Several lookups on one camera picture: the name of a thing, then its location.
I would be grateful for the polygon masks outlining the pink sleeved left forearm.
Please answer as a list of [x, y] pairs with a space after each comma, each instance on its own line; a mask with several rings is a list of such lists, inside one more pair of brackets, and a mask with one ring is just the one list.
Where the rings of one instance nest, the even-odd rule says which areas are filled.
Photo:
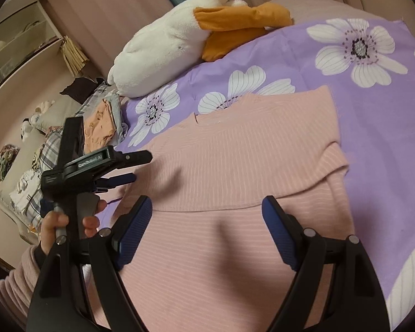
[[0, 279], [0, 304], [22, 328], [26, 325], [33, 291], [45, 259], [41, 244], [29, 247], [19, 266], [5, 279]]

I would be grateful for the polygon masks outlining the person left hand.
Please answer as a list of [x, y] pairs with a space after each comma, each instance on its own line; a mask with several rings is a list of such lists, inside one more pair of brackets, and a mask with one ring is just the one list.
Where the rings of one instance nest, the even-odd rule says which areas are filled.
[[[65, 228], [68, 223], [69, 218], [63, 213], [56, 211], [50, 211], [47, 213], [42, 221], [40, 243], [35, 249], [34, 255], [45, 258], [45, 256], [49, 254], [50, 249], [57, 239], [57, 230]], [[84, 217], [82, 225], [84, 227], [85, 236], [87, 238], [92, 238], [95, 236], [97, 229], [99, 228], [99, 219], [96, 216]]]

